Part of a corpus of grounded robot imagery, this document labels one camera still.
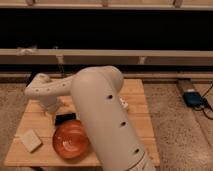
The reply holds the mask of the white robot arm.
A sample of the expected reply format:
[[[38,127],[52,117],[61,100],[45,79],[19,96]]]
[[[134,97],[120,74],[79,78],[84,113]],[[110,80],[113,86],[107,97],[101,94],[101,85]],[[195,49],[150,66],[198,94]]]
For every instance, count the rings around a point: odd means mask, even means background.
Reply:
[[[49,111],[69,95],[104,171],[156,171],[120,101],[123,83],[114,66],[88,67],[57,81],[39,73],[25,95]]]

